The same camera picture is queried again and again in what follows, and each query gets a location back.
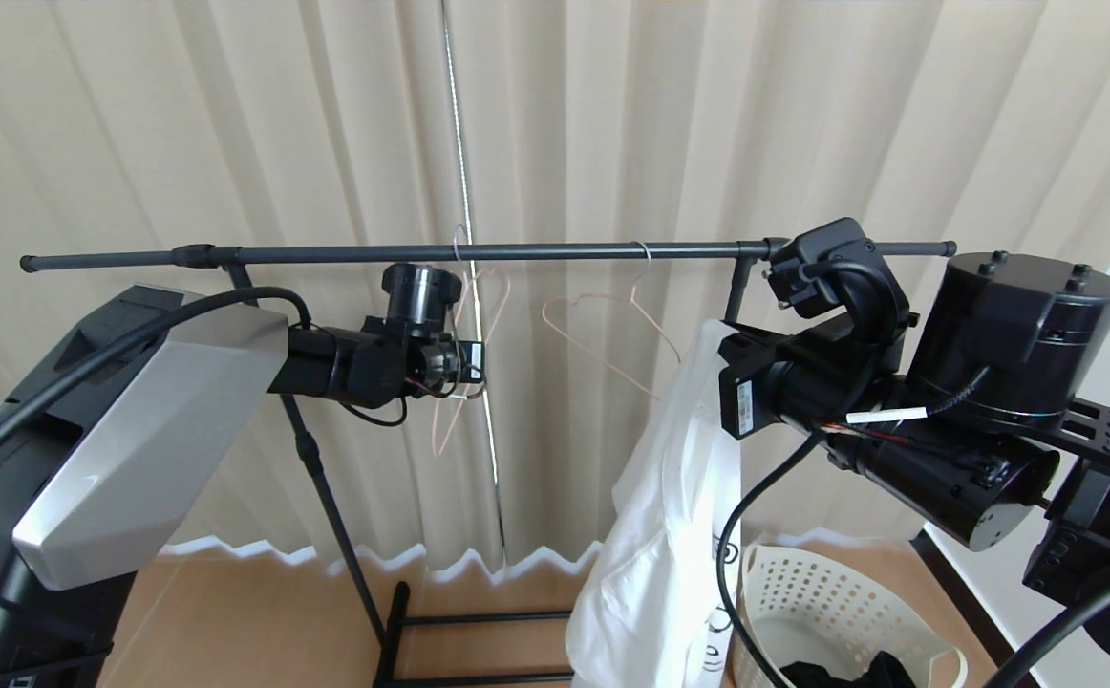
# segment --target perforated plastic basket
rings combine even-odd
[[[803,661],[855,680],[868,671],[874,655],[886,650],[902,662],[917,688],[928,688],[934,660],[956,652],[960,670],[953,688],[967,679],[962,652],[936,636],[899,596],[841,563],[803,549],[747,547],[739,613],[777,669]],[[738,688],[771,685],[737,637],[734,679]]]

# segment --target beige curtain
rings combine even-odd
[[[1106,265],[1110,1],[0,3],[0,395],[133,280],[228,285],[180,269],[23,275],[26,252],[446,244],[466,217],[476,243],[758,239],[845,214],[878,240]],[[941,261],[891,263],[927,311]],[[500,266],[512,294],[491,340],[490,434],[484,404],[467,405],[433,457],[431,401],[395,431],[303,404],[353,537],[381,556],[423,543],[436,566],[468,547],[492,567],[543,545],[576,558],[613,523],[608,493],[653,402],[538,308],[626,293],[643,263]],[[685,348],[720,316],[729,267],[655,263],[639,301]],[[253,274],[355,327],[384,307],[380,270]],[[498,297],[483,280],[482,320]],[[805,326],[773,305],[756,280],[743,320]],[[556,304],[552,317],[658,393],[673,375],[628,308]],[[748,441],[746,478],[795,441]],[[751,519],[918,527],[821,458]],[[175,538],[205,534],[335,553],[274,401]]]

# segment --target clothes rack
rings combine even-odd
[[[253,286],[245,265],[304,265],[305,263],[393,263],[393,262],[467,262],[467,261],[587,261],[587,260],[733,260],[729,279],[729,300],[725,306],[725,321],[736,322],[743,307],[743,295],[750,282],[750,269],[757,261],[768,260],[780,250],[785,239],[758,241],[655,241],[655,243],[615,244],[411,244],[411,246],[294,246],[242,247],[188,244],[171,251],[139,251],[119,253],[83,253],[67,256],[22,256],[21,270],[28,273],[60,270],[114,269],[114,266],[176,265],[184,269],[224,270],[236,289]],[[878,244],[887,256],[952,256],[956,244],[891,243]],[[291,395],[282,395],[281,403],[287,414],[293,434],[296,435],[297,455],[313,479],[322,508],[335,535],[346,570],[353,577],[360,604],[372,624],[381,646],[373,688],[436,688],[463,685],[546,684],[572,679],[571,670],[528,671],[486,676],[454,676],[433,678],[397,678],[397,655],[402,631],[418,626],[451,626],[475,623],[524,623],[542,619],[568,618],[571,610],[541,610],[541,613],[471,614],[445,616],[407,616],[411,587],[400,581],[394,587],[389,618],[381,619],[372,591],[367,588],[360,559],[355,557],[351,537],[330,492],[319,445],[305,427],[305,419]]]

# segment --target black cloth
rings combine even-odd
[[[780,671],[796,688],[916,688],[904,665],[887,652],[875,655],[869,670],[856,680],[831,678],[826,669],[808,662],[795,662]]]

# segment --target wooden floor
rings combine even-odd
[[[908,544],[814,543],[807,548],[846,563],[904,597],[940,637],[967,655],[969,687],[978,687],[995,670]],[[421,560],[389,574],[366,561],[366,576],[383,617],[397,580],[411,584],[411,614],[416,615],[567,609],[583,584],[583,575],[564,575],[554,566],[536,567],[500,585],[472,566],[458,579],[436,584],[424,574]],[[268,554],[236,559],[200,553],[161,558],[141,571],[101,687],[360,688],[372,685],[376,657],[372,628],[360,613],[349,575],[332,578],[315,561],[293,567]],[[407,631],[398,677],[558,671],[565,662],[562,621],[427,627]],[[942,680],[935,684],[951,685],[956,669],[938,669],[935,677]]]

